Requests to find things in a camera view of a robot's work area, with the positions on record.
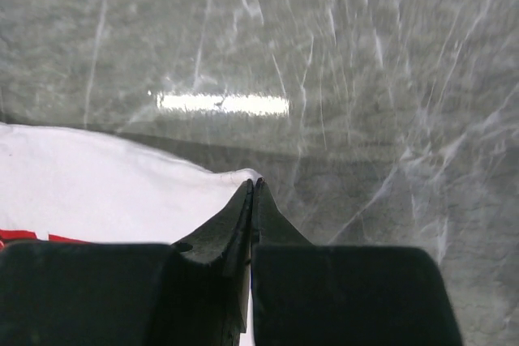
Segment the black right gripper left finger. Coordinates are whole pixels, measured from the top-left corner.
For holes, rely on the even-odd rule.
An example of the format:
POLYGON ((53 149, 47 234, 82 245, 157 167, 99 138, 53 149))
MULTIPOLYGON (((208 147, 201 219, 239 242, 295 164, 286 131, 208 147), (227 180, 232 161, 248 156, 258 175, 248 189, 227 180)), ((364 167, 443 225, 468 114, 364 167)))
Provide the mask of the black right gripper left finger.
POLYGON ((4 345, 236 345, 247 327, 253 183, 165 244, 1 235, 4 345))

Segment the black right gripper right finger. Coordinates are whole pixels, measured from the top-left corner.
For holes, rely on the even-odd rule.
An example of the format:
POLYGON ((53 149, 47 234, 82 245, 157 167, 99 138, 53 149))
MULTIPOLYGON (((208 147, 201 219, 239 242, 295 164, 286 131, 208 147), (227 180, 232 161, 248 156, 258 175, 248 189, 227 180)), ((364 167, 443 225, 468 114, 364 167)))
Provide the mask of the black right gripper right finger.
POLYGON ((413 246, 318 246, 258 180, 251 296, 258 345, 459 345, 440 269, 413 246))

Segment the white t-shirt red print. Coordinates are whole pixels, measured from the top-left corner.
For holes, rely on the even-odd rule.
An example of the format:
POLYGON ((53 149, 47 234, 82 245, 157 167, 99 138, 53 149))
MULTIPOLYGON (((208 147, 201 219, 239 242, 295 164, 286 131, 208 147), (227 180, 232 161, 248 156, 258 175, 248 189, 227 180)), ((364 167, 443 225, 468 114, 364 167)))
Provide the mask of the white t-shirt red print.
POLYGON ((257 177, 97 132, 1 126, 1 227, 42 240, 170 243, 257 177))

